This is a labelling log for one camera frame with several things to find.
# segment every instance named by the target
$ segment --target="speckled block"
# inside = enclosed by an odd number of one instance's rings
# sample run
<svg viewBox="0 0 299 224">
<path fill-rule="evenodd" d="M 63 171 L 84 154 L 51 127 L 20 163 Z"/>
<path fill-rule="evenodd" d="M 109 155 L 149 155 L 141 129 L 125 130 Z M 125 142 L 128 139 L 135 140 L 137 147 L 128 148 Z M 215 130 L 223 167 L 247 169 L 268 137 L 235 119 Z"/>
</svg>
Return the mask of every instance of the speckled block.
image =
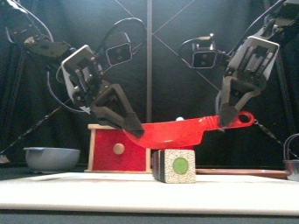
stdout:
<svg viewBox="0 0 299 224">
<path fill-rule="evenodd" d="M 152 155 L 153 178 L 164 183 L 195 183 L 193 150 L 157 150 Z"/>
</svg>

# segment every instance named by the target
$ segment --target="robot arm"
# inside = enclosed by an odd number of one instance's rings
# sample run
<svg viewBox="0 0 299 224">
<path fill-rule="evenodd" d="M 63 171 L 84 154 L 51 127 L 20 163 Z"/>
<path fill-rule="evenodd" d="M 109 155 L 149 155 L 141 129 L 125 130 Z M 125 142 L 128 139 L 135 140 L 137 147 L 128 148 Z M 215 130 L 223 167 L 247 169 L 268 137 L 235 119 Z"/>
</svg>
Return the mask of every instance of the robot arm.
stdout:
<svg viewBox="0 0 299 224">
<path fill-rule="evenodd" d="M 277 1 L 272 14 L 229 59 L 219 92 L 219 126 L 227 127 L 251 97 L 265 88 L 279 45 L 299 33 L 299 0 Z"/>
<path fill-rule="evenodd" d="M 96 117 L 99 124 L 124 129 L 140 137 L 144 130 L 125 93 L 117 84 L 111 85 L 105 81 L 101 69 L 104 62 L 100 63 L 104 56 L 112 66 L 131 59 L 127 35 L 124 33 L 113 35 L 112 44 L 119 44 L 119 37 L 120 41 L 125 41 L 125 43 L 121 43 L 121 49 L 117 48 L 117 45 L 109 45 L 108 52 L 103 56 L 93 53 L 87 45 L 76 50 L 65 42 L 53 42 L 52 35 L 49 33 L 44 35 L 40 32 L 29 12 L 13 0 L 0 0 L 0 16 L 8 39 L 43 57 L 47 67 L 61 68 L 73 104 Z"/>
</svg>

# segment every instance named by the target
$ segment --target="metal pole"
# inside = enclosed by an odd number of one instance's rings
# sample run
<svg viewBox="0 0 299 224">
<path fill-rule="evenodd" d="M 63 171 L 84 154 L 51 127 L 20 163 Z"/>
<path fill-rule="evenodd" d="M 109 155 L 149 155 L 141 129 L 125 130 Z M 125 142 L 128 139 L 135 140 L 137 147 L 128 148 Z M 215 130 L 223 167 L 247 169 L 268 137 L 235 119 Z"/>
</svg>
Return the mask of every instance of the metal pole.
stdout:
<svg viewBox="0 0 299 224">
<path fill-rule="evenodd" d="M 152 122 L 152 36 L 153 3 L 147 0 L 147 86 L 145 86 L 145 121 Z"/>
</svg>

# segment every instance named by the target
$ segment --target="white table surface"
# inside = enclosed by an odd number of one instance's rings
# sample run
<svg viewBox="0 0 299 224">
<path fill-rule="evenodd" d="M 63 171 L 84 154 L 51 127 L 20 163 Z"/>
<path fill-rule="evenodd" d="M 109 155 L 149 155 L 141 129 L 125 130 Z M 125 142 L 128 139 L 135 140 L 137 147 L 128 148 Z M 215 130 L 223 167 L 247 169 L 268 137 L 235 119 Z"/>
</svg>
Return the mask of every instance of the white table surface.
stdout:
<svg viewBox="0 0 299 224">
<path fill-rule="evenodd" d="M 241 175 L 165 184 L 151 174 L 68 172 L 2 180 L 0 192 L 0 209 L 299 215 L 299 182 Z"/>
</svg>

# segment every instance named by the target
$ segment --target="green circle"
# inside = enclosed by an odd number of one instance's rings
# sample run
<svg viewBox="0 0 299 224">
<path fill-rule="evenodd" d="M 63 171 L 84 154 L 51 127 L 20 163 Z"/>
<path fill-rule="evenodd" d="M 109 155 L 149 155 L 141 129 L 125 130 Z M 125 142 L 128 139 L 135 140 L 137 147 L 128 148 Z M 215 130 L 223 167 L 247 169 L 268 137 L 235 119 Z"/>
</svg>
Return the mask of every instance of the green circle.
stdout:
<svg viewBox="0 0 299 224">
<path fill-rule="evenodd" d="M 177 157 L 172 161 L 172 169 L 173 169 L 175 173 L 181 174 L 181 175 L 188 171 L 189 164 L 188 164 L 188 161 L 185 160 L 185 158 Z"/>
</svg>

